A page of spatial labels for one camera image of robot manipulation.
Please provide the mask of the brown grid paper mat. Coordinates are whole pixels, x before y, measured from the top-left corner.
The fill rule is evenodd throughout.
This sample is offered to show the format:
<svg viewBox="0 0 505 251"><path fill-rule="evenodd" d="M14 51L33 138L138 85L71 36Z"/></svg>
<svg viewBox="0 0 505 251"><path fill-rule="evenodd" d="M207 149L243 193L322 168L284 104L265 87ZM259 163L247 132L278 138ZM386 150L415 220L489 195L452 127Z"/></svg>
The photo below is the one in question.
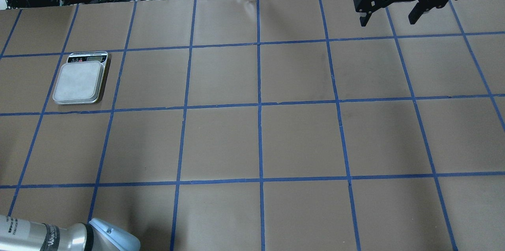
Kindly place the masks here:
<svg viewBox="0 0 505 251"><path fill-rule="evenodd" d="M145 251L503 251L504 0L1 11L1 214ZM74 52L99 100L54 103Z"/></svg>

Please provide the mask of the digital kitchen scale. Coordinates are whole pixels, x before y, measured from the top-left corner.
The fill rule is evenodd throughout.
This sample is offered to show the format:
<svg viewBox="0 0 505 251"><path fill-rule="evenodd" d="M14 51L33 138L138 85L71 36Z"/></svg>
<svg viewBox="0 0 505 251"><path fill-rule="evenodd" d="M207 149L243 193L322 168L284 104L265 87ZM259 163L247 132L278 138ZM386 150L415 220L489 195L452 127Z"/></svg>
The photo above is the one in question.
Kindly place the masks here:
<svg viewBox="0 0 505 251"><path fill-rule="evenodd" d="M99 100L108 64L106 51L74 52L58 71L52 94L54 103L92 104Z"/></svg>

